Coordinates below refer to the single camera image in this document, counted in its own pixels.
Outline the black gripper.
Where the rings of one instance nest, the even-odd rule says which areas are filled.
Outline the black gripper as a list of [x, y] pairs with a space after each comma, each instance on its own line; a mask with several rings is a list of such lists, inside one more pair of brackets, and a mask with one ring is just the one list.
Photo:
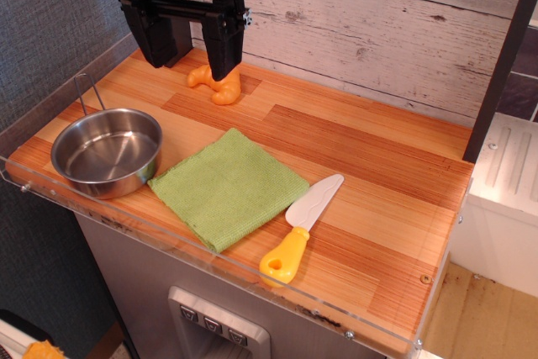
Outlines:
[[127, 25], [143, 56], [155, 68], [177, 54], [169, 18], [202, 21], [203, 41], [215, 81], [223, 80], [242, 60], [245, 27], [251, 10], [244, 0], [119, 0]]

